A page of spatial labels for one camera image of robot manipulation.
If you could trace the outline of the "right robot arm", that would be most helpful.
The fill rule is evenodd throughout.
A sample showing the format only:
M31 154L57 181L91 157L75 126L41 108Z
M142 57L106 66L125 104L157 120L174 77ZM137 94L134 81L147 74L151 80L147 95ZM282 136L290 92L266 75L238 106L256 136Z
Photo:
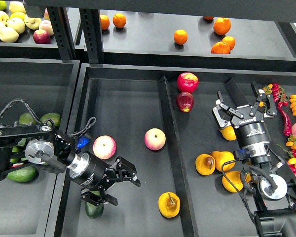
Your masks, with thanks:
M296 237L296 177L269 147L271 137L265 118L277 116L271 95L251 84L256 100L250 105L233 79L224 84L236 108L224 103L221 92L212 109L221 129L233 127L239 150L235 161L244 164L240 180L244 187L242 202L249 210L246 193L251 193L256 211L248 211L260 237Z

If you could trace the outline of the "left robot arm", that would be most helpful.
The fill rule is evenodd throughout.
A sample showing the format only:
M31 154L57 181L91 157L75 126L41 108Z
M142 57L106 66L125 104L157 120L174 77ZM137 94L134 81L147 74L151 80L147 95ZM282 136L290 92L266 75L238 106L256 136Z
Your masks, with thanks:
M71 180L82 187L82 200L95 206L106 203L118 205L116 198L106 194L115 183L129 181L138 187L141 185L134 164L126 159L117 157L115 163L109 165L94 154L81 153L77 149L74 137L85 134L96 122L95 117L88 120L83 130L67 135L56 127L53 120L39 121L22 99L10 101L0 112L0 118L16 102L25 105L35 123L0 123L0 181L8 173L31 164L47 165L51 173L68 170Z

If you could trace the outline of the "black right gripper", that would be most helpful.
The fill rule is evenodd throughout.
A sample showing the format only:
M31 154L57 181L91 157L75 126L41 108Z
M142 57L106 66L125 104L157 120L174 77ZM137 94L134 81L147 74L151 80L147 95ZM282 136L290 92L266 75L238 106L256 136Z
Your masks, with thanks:
M258 89L255 82L251 83L256 101L252 106L246 105L234 109L224 103L222 94L217 91L217 100L212 108L212 114L219 128L233 126L239 148L247 153L266 153L266 146L271 142L270 135L264 123L264 117L277 116L277 109L271 94ZM264 113L258 110L260 102L266 103Z

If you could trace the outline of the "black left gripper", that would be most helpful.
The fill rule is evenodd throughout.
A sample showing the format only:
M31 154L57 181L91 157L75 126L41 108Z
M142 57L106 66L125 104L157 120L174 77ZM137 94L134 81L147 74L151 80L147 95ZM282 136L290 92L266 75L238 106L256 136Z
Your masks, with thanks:
M90 152L75 154L69 164L70 178L84 187L81 189L82 200L94 206L99 206L101 203L117 206L117 199L106 194L102 186L99 187L98 194L94 194L91 190L97 189L99 185L104 185L108 189L112 184L122 181L129 181L137 187L141 186L134 164L121 156L117 157L116 162L115 170Z

